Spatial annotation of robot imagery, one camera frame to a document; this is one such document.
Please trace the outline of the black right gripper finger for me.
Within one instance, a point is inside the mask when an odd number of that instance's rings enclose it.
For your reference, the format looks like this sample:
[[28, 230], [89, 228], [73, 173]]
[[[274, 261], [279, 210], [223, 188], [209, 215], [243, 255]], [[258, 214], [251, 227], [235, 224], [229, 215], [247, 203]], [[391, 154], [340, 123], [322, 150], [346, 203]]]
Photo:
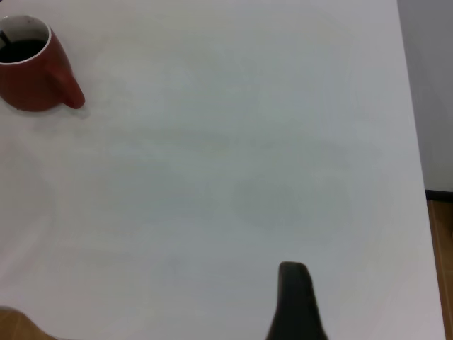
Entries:
[[279, 265], [277, 306], [267, 339], [327, 339], [308, 268], [298, 262]]

